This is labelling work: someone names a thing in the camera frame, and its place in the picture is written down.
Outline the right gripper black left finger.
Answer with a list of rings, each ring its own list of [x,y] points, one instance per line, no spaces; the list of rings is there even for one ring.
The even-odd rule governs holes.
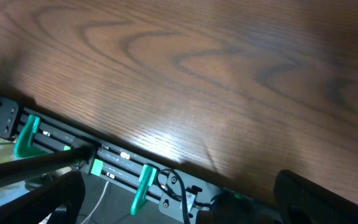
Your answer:
[[[78,171],[68,172],[53,182],[0,206],[0,223],[75,223],[85,198],[85,183]]]

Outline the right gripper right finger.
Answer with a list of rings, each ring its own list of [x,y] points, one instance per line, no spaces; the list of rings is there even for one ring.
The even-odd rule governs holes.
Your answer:
[[[283,223],[358,224],[357,204],[287,169],[273,196]]]

